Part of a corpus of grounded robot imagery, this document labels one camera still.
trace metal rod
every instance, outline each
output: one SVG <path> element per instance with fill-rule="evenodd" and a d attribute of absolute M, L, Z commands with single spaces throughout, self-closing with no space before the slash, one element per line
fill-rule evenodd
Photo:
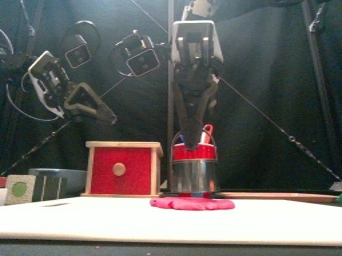
<path fill-rule="evenodd" d="M 321 61 L 321 55 L 320 55 L 320 49 L 318 49 L 317 34 L 310 32 L 313 17 L 312 17 L 312 8 L 310 8 L 309 0 L 305 0 L 302 2 L 302 11 L 304 11 L 308 40 L 309 40 L 310 52 L 312 52 L 312 58 L 313 58 L 318 93 L 320 93 L 320 99 L 322 104 L 322 115 L 324 115 L 324 121 L 326 126 L 326 135 L 328 135 L 328 142 L 330 147 L 332 162 L 333 162 L 334 169 L 341 170 L 341 156 L 338 154 L 340 150 L 337 145 L 337 133 L 336 133 L 334 124 L 333 124 L 333 116 L 332 116 L 329 96 L 326 91 L 326 81 L 324 76 L 324 68 L 322 68 L 322 61 Z"/>

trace pen holder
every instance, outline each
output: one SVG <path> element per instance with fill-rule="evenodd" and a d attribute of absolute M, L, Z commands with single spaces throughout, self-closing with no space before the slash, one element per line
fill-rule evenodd
<path fill-rule="evenodd" d="M 185 143 L 171 147 L 170 190 L 174 193 L 217 192 L 217 145 L 199 143 L 198 149 L 189 151 Z"/>

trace stainless steel cylinder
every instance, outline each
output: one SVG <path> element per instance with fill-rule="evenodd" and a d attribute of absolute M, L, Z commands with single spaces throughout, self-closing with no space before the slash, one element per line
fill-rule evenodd
<path fill-rule="evenodd" d="M 174 161 L 171 192 L 216 192 L 216 167 L 216 160 Z"/>

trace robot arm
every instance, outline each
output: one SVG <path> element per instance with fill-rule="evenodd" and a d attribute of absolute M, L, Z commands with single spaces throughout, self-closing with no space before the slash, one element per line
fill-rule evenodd
<path fill-rule="evenodd" d="M 173 82 L 181 134 L 187 150 L 195 150 L 203 131 L 203 118 L 216 106 L 218 74 L 224 55 L 211 20 L 187 20 L 194 15 L 207 18 L 221 1 L 197 0 L 185 8 L 183 20 L 174 23 L 171 60 Z"/>

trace cable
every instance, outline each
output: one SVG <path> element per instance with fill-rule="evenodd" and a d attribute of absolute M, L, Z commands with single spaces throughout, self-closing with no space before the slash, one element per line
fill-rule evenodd
<path fill-rule="evenodd" d="M 154 23 L 157 24 L 157 26 L 159 28 L 162 28 L 162 30 L 169 34 L 167 30 L 165 29 L 165 27 L 161 25 L 161 23 L 155 20 L 155 18 L 149 14 L 149 12 L 143 9 L 143 7 L 134 1 L 131 0 L 131 2 L 137 5 L 137 7 L 143 11 L 143 13 L 147 15 L 147 17 L 154 21 Z"/>
<path fill-rule="evenodd" d="M 325 169 L 328 173 L 338 180 L 342 181 L 342 178 L 333 172 L 333 170 L 325 165 L 325 163 L 316 157 L 309 148 L 297 141 L 296 137 L 290 135 L 285 129 L 276 123 L 276 121 L 262 112 L 262 110 L 253 104 L 253 102 L 244 96 L 244 94 L 236 89 L 236 87 L 221 77 L 221 80 L 225 84 L 233 89 L 233 91 L 241 96 L 241 98 L 249 103 L 249 105 L 260 112 L 260 114 L 268 119 L 268 121 L 278 128 L 278 130 L 288 136 L 288 139 L 292 143 L 296 144 L 297 148 L 306 154 L 312 160 Z"/>
<path fill-rule="evenodd" d="M 133 75 L 133 73 L 125 73 L 122 70 L 119 70 L 118 68 L 118 65 L 117 65 L 117 62 L 114 61 L 115 58 L 115 52 L 117 50 L 119 49 L 119 47 L 123 46 L 123 41 L 121 41 L 119 43 L 115 44 L 113 50 L 110 51 L 110 54 L 109 54 L 109 61 L 110 61 L 110 64 L 113 65 L 115 71 L 125 77 L 127 78 L 134 78 L 135 76 Z"/>
<path fill-rule="evenodd" d="M 11 98 L 11 94 L 10 94 L 10 88 L 8 88 L 8 84 L 6 84 L 6 89 L 7 89 L 7 98 L 8 98 L 8 102 L 11 103 L 12 107 L 24 115 L 27 116 L 28 118 L 36 120 L 36 121 L 42 121 L 42 122 L 53 122 L 55 120 L 59 119 L 59 116 L 57 116 L 55 118 L 53 119 L 42 119 L 42 118 L 38 118 L 35 116 L 31 116 L 30 114 L 27 114 L 15 104 L 12 98 Z"/>
<path fill-rule="evenodd" d="M 15 49 L 14 49 L 14 45 L 12 45 L 12 42 L 6 34 L 6 32 L 0 29 L 0 33 L 3 34 L 4 38 L 6 38 L 6 41 L 7 41 L 7 45 L 8 45 L 8 49 L 10 49 L 10 52 L 11 54 L 15 53 Z"/>

